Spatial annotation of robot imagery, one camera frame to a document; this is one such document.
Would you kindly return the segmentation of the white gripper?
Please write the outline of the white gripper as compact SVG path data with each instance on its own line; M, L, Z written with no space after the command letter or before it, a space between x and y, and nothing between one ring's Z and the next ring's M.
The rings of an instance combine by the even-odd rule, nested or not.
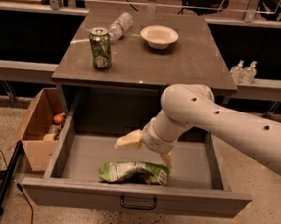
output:
M142 142L152 152L161 153L161 160L166 167L172 168L172 154L170 150L177 144L179 124L172 120L157 120L153 118L143 128L123 135L116 140L117 150L139 149Z

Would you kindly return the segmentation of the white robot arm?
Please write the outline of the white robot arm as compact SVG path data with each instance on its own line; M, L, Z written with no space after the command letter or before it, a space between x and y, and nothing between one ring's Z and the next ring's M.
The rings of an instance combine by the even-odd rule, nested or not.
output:
M281 123L232 111L205 85L173 84L161 94L161 111L143 129L120 137L118 149L145 146L169 164L178 138L191 128L215 135L281 176Z

